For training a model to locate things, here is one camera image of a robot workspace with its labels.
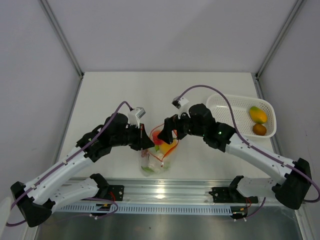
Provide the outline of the red grape bunch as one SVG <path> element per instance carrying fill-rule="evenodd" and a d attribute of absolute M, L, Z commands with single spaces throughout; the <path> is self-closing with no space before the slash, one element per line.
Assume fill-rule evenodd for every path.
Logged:
<path fill-rule="evenodd" d="M 150 152 L 148 149 L 141 151 L 141 157 L 148 159 L 150 157 Z"/>

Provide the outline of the peach orange red fruit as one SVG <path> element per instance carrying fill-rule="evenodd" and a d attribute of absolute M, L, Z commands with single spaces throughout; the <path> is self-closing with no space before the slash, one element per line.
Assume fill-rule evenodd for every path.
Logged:
<path fill-rule="evenodd" d="M 163 140 L 159 139 L 158 135 L 160 134 L 160 130 L 156 130 L 154 131 L 151 136 L 152 136 L 152 140 L 154 142 L 155 145 L 160 146 L 164 143 Z"/>

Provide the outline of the clear zip bag orange zipper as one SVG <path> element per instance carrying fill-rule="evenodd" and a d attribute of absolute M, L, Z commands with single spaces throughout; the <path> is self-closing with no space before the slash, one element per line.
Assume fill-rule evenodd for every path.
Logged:
<path fill-rule="evenodd" d="M 152 133 L 154 131 L 161 131 L 164 127 L 164 124 L 160 124 L 156 127 L 154 127 L 151 131 L 150 131 L 150 134 L 149 134 L 149 137 L 150 139 L 153 141 L 152 139 Z M 176 158 L 176 151 L 177 151 L 177 148 L 178 148 L 178 145 L 180 143 L 180 141 L 177 139 L 177 136 L 176 136 L 176 131 L 172 131 L 172 136 L 173 136 L 173 142 L 174 141 L 177 141 L 176 145 L 171 148 L 166 154 L 162 154 L 161 152 L 155 152 L 154 151 L 154 147 L 151 147 L 148 149 L 149 151 L 149 158 L 140 158 L 140 170 L 141 170 L 141 163 L 142 162 L 146 162 L 146 161 L 150 161 L 150 162 L 156 162 L 156 161 L 159 161 L 161 162 L 161 164 L 163 165 L 164 163 L 170 163 L 172 165 L 174 159 Z M 149 176 L 155 176 L 155 175 L 160 175 L 160 174 L 153 174 L 153 175 L 146 175 L 145 173 L 142 172 L 142 174 L 146 177 L 149 177 Z"/>

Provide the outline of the white cauliflower green leaves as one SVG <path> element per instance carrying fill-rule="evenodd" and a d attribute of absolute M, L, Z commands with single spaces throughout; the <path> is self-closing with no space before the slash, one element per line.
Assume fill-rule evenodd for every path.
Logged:
<path fill-rule="evenodd" d="M 142 172 L 146 175 L 161 174 L 168 171 L 171 167 L 170 162 L 164 162 L 161 164 L 160 161 L 144 161 L 140 164 Z"/>

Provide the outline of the round orange brown fruit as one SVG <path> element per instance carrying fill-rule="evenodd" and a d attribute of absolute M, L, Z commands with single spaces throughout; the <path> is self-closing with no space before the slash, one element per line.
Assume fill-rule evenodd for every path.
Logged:
<path fill-rule="evenodd" d="M 266 127 L 260 123 L 256 123 L 253 126 L 252 131 L 258 136 L 265 136 L 267 133 Z"/>

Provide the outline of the mango yellow green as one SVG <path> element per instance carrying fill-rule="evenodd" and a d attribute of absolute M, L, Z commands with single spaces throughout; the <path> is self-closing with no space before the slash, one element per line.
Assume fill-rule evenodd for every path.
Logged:
<path fill-rule="evenodd" d="M 265 124 L 268 121 L 267 114 L 260 108 L 252 106 L 249 109 L 251 119 L 257 124 Z"/>

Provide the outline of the green apple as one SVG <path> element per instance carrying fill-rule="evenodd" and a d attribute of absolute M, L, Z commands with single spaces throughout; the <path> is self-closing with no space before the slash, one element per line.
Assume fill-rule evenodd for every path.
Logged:
<path fill-rule="evenodd" d="M 155 145 L 155 146 L 154 146 L 154 151 L 155 151 L 156 153 L 160 153 L 160 152 L 161 152 L 160 145 Z"/>

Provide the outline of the yellow orange fruit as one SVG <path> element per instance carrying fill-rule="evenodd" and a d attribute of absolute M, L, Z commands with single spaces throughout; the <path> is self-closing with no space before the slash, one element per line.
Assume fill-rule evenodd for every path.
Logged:
<path fill-rule="evenodd" d="M 174 141 L 171 144 L 167 144 L 163 142 L 161 145 L 159 145 L 160 152 L 165 155 L 171 148 L 173 148 L 177 144 L 177 141 Z"/>

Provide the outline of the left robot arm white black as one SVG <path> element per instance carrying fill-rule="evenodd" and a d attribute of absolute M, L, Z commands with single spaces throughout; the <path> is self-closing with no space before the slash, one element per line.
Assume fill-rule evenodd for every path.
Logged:
<path fill-rule="evenodd" d="M 154 147 L 144 124 L 129 123 L 122 113 L 114 113 L 92 131 L 83 135 L 67 156 L 40 176 L 11 187 L 13 206 L 20 210 L 24 222 L 31 228 L 44 223 L 57 209 L 81 200 L 114 199 L 105 178 L 94 173 L 82 182 L 69 186 L 64 184 L 83 169 L 93 165 L 111 153 L 112 148 L 129 146 L 134 151 Z"/>

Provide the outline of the white perforated plastic basket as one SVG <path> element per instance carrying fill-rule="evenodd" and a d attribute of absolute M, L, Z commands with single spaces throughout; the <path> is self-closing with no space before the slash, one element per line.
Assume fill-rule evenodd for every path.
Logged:
<path fill-rule="evenodd" d="M 269 102 L 259 98 L 228 94 L 226 98 L 232 108 L 236 126 L 243 136 L 267 139 L 275 135 L 277 131 L 276 115 L 274 108 Z M 253 106 L 260 108 L 267 115 L 267 122 L 263 124 L 267 129 L 264 136 L 256 135 L 253 132 L 253 126 L 256 123 L 251 119 L 249 114 L 249 110 Z M 212 116 L 216 121 L 224 122 L 231 126 L 234 125 L 228 104 L 221 95 L 217 93 L 211 95 L 206 101 L 206 107 L 211 110 Z"/>

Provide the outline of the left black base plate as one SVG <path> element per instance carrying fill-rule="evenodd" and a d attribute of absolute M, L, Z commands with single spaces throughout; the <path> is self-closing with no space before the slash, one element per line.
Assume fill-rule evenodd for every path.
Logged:
<path fill-rule="evenodd" d="M 96 197 L 113 202 L 122 202 L 124 198 L 124 190 L 125 187 L 123 185 L 109 185 L 100 189 Z"/>

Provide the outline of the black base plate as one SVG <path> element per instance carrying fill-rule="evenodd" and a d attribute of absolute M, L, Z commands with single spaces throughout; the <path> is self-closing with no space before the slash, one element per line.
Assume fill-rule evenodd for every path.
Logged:
<path fill-rule="evenodd" d="M 257 204 L 257 196 L 244 197 L 236 189 L 229 187 L 212 187 L 208 192 L 212 196 L 214 203 L 231 203 L 231 204 Z"/>
<path fill-rule="evenodd" d="M 100 189 L 96 197 L 113 202 L 122 202 L 124 198 L 124 190 L 125 187 L 123 185 L 109 185 Z"/>

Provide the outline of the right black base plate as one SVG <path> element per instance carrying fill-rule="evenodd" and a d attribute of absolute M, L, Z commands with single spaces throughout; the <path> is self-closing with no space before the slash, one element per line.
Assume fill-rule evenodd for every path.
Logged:
<path fill-rule="evenodd" d="M 231 204 L 257 204 L 257 196 L 244 197 L 236 189 L 229 187 L 212 187 L 208 192 L 212 196 L 214 203 L 231 203 Z"/>

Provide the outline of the left aluminium frame post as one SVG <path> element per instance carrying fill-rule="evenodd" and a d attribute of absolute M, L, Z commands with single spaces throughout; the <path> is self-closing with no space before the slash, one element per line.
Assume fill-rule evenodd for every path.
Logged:
<path fill-rule="evenodd" d="M 71 45 L 69 43 L 69 41 L 67 40 L 67 37 L 49 3 L 48 0 L 38 0 L 38 3 L 40 5 L 40 7 L 42 8 L 49 24 L 51 25 L 52 30 L 54 31 L 57 39 L 60 42 L 60 45 L 62 46 L 65 54 L 67 55 L 67 57 L 69 58 L 75 72 L 77 73 L 77 75 L 79 76 L 80 79 L 83 78 L 84 76 L 84 72 L 74 54 L 74 51 L 71 48 Z"/>

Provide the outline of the right aluminium frame post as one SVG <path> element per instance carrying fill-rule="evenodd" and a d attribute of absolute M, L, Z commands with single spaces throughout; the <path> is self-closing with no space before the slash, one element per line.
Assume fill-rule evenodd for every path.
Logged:
<path fill-rule="evenodd" d="M 304 5 L 307 3 L 307 0 L 296 0 L 290 9 L 287 17 L 285 18 L 284 23 L 281 25 L 279 32 L 277 33 L 271 47 L 269 48 L 266 56 L 264 57 L 258 71 L 255 74 L 255 78 L 259 81 L 271 63 L 272 59 L 276 55 L 277 51 L 279 50 L 281 44 L 285 40 L 286 36 L 288 35 L 289 31 L 291 30 L 292 26 L 294 25 L 297 17 L 299 16 L 301 10 L 303 9 Z"/>

